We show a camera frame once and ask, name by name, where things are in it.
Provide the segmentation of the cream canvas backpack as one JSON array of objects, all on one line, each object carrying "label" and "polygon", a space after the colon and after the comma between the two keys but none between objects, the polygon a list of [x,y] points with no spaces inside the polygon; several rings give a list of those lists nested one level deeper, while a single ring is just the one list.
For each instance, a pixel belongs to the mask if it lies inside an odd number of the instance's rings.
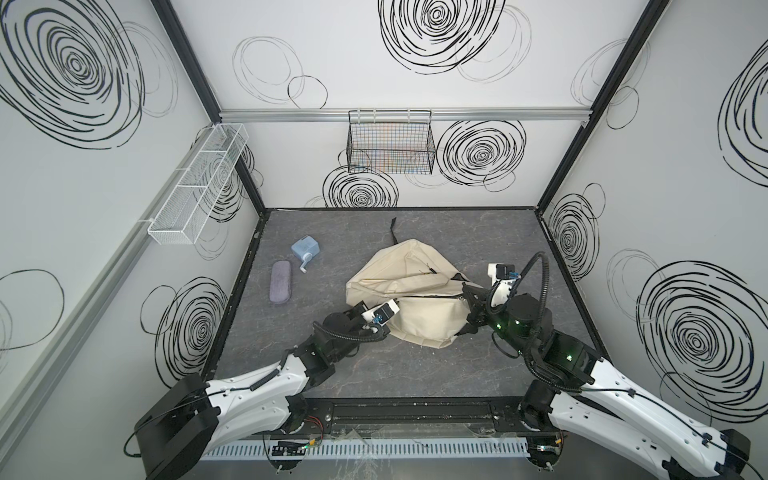
[{"label": "cream canvas backpack", "polygon": [[443,349],[467,324],[463,296],[474,286],[434,247],[416,239],[399,240],[377,251],[345,285],[348,305],[396,301],[399,312],[387,322],[391,334],[422,347]]}]

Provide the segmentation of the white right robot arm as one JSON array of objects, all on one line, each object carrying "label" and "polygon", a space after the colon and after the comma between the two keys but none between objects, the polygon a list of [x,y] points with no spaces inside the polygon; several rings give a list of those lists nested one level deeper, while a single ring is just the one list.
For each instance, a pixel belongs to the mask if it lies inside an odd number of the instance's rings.
[{"label": "white right robot arm", "polygon": [[462,294],[468,324],[489,327],[493,341],[511,346],[534,377],[518,405],[526,428],[575,433],[659,479],[740,479],[749,468],[745,435],[680,412],[554,329],[543,297],[520,294],[508,280],[489,289],[465,283]]}]

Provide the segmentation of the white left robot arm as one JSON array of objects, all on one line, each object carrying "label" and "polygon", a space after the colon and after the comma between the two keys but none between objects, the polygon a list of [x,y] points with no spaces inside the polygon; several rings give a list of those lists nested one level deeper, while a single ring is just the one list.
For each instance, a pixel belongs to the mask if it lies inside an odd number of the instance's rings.
[{"label": "white left robot arm", "polygon": [[305,391],[321,385],[337,363],[389,334],[395,300],[359,302],[313,324],[312,334],[266,367],[223,380],[193,373],[173,385],[135,424],[149,479],[179,479],[212,450],[252,434],[293,433],[308,418]]}]

